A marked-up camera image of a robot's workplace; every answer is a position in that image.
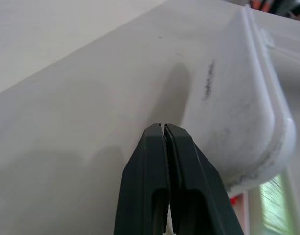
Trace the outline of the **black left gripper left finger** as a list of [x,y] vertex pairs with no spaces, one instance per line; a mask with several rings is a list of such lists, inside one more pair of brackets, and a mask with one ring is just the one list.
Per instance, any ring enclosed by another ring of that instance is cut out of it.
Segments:
[[155,123],[143,131],[123,170],[114,235],[163,235],[169,195],[166,142]]

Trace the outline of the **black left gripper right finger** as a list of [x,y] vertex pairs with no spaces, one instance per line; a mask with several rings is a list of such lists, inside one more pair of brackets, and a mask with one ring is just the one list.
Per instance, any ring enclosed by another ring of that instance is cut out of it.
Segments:
[[223,182],[191,135],[164,127],[170,175],[171,218],[176,235],[244,235]]

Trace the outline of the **white plastic pencil case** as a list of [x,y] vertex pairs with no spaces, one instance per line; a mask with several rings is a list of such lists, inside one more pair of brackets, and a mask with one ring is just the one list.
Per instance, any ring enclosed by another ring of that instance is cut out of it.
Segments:
[[228,6],[192,18],[195,65],[182,126],[229,196],[281,174],[300,235],[300,22]]

